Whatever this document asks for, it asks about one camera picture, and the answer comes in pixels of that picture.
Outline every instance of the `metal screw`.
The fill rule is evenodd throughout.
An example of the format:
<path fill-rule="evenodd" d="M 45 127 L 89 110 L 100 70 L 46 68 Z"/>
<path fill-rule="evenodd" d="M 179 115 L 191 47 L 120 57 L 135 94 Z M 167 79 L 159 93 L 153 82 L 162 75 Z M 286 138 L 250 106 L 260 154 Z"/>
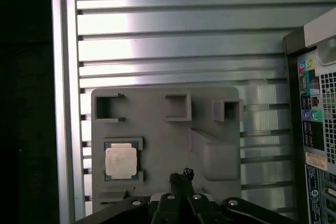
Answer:
<path fill-rule="evenodd" d="M 134 206 L 138 206 L 140 204 L 141 204 L 141 201 L 138 201 L 138 200 L 132 202 L 132 205 Z"/>
<path fill-rule="evenodd" d="M 199 194 L 195 194 L 195 195 L 193 196 L 193 198 L 194 198 L 194 199 L 201 199 L 202 197 L 201 197 L 201 195 L 199 195 Z"/>
<path fill-rule="evenodd" d="M 229 204 L 230 204 L 231 206 L 237 206 L 237 205 L 238 205 L 238 202 L 237 202 L 236 200 L 232 199 L 232 200 L 229 200 Z"/>

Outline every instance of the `sticker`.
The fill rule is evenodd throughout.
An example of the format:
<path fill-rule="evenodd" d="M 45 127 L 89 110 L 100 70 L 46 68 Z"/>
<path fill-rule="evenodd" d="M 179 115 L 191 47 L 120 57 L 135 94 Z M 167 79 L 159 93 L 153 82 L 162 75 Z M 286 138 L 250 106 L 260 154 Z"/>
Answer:
<path fill-rule="evenodd" d="M 309 76 L 309 90 L 311 95 L 320 94 L 320 80 L 319 77 L 315 75 L 315 70 L 308 71 Z"/>
<path fill-rule="evenodd" d="M 321 224 L 322 220 L 319 171 L 310 165 L 306 165 L 305 167 L 309 223 Z"/>
<path fill-rule="evenodd" d="M 306 152 L 306 163 L 318 169 L 328 170 L 327 158 L 315 153 Z"/>

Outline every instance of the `usb port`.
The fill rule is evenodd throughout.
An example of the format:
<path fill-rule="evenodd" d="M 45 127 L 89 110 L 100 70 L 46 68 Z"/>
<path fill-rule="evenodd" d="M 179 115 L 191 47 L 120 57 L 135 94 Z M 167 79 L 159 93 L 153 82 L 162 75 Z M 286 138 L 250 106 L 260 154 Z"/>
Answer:
<path fill-rule="evenodd" d="M 307 133 L 308 132 L 308 126 L 307 126 L 307 122 L 303 122 L 303 128 L 304 128 L 304 132 Z"/>

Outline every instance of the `metal frame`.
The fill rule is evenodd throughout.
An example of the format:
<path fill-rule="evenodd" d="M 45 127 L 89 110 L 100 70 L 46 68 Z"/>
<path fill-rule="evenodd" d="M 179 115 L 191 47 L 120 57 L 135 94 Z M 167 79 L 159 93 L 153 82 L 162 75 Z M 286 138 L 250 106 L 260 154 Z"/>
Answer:
<path fill-rule="evenodd" d="M 122 1 L 123 5 L 117 6 L 115 4 L 120 4 L 120 0 L 112 1 L 108 4 L 112 4 L 113 8 L 116 7 L 116 13 L 112 14 L 111 18 L 118 17 L 120 10 L 125 7 L 143 10 L 143 12 L 130 10 L 126 13 L 126 17 L 138 25 L 144 24 L 146 20 L 153 20 L 151 18 L 153 16 L 148 12 L 153 7 L 162 10 L 163 16 L 159 15 L 161 20 L 165 22 L 168 20 L 175 24 L 176 20 L 190 20 L 190 17 L 195 15 L 190 8 L 192 6 L 197 7 L 196 10 L 207 10 L 209 6 L 223 6 L 222 12 L 218 12 L 218 8 L 210 8 L 205 15 L 210 24 L 212 24 L 212 17 L 219 17 L 215 25 L 202 26 L 197 19 L 193 19 L 187 27 L 177 26 L 169 30 L 169 33 L 174 34 L 187 32 L 186 36 L 170 36 L 167 29 L 171 24 L 159 26 L 149 22 L 149 26 L 145 28 L 124 26 L 119 30 L 122 34 L 111 34 L 113 36 L 110 40 L 105 40 L 106 43 L 115 43 L 114 39 L 118 38 L 118 43 L 124 42 L 133 49 L 129 52 L 120 50 L 123 53 L 119 58 L 115 54 L 97 56 L 95 53 L 97 48 L 100 48 L 100 42 L 103 41 L 100 38 L 106 37 L 106 34 L 78 36 L 77 26 L 83 23 L 77 23 L 77 16 L 79 19 L 87 19 L 93 13 L 104 13 L 104 5 L 101 5 L 100 0 L 91 2 L 97 8 L 95 12 L 87 10 L 88 6 L 83 7 L 83 4 L 89 4 L 87 1 L 89 0 L 52 0 L 61 223 L 70 223 L 74 219 L 84 217 L 85 206 L 90 209 L 91 174 L 83 176 L 83 168 L 91 169 L 90 93 L 94 88 L 163 83 L 179 83 L 182 86 L 185 85 L 184 83 L 204 81 L 213 85 L 219 85 L 221 82 L 223 86 L 236 86 L 248 105 L 246 107 L 248 110 L 244 112 L 246 119 L 242 122 L 241 132 L 241 143 L 246 147 L 243 157 L 247 162 L 242 166 L 245 182 L 243 196 L 246 199 L 258 199 L 258 204 L 267 205 L 274 210 L 286 209 L 286 212 L 292 214 L 294 210 L 292 198 L 288 196 L 292 195 L 293 190 L 292 174 L 288 175 L 289 172 L 285 172 L 290 170 L 291 160 L 290 136 L 287 135 L 290 127 L 287 120 L 289 113 L 287 108 L 283 107 L 288 103 L 286 72 L 281 56 L 282 47 L 276 41 L 280 41 L 284 34 L 301 25 L 301 22 L 307 22 L 309 17 L 316 17 L 323 11 L 329 10 L 331 5 L 334 6 L 335 0 L 127 0 Z M 226 8 L 227 5 L 231 7 L 240 5 L 247 10 L 238 7 L 241 10 L 238 12 L 236 8 Z M 177 17 L 171 16 L 171 12 L 164 12 L 166 7 L 175 10 Z M 181 12 L 180 9 L 186 7 L 188 11 Z M 249 13 L 248 10 L 255 10 L 256 19 L 265 20 L 265 22 L 261 25 L 249 22 L 249 15 L 245 16 L 245 13 Z M 241 25 L 239 19 L 248 22 Z M 140 31 L 147 35 L 159 32 L 160 36 L 158 38 L 139 37 L 135 43 L 133 38 L 139 35 L 138 28 L 142 28 Z M 211 29 L 221 29 L 220 32 L 223 34 L 210 36 L 208 32 L 212 31 Z M 195 32 L 199 35 L 188 35 Z M 244 46 L 237 48 L 236 45 L 239 44 Z M 168 46 L 169 50 L 158 50 L 164 46 Z M 185 50 L 173 50 L 180 47 Z M 183 62 L 178 58 L 180 56 L 184 57 Z M 218 64 L 224 60 L 225 65 Z M 260 131 L 263 131 L 264 135 L 254 135 Z M 260 156 L 259 150 L 264 147 L 268 152 L 263 152 Z M 268 162 L 269 159 L 265 158 L 271 160 L 276 158 L 279 161 Z M 252 176 L 248 176 L 252 169 L 255 171 L 282 170 L 283 173 L 275 176 L 277 179 L 265 173 L 259 176 L 260 179 L 255 180 Z M 270 198 L 274 193 L 281 196 L 281 203 L 268 203 L 271 202 Z"/>
<path fill-rule="evenodd" d="M 60 223 L 85 216 L 76 0 L 52 0 Z"/>

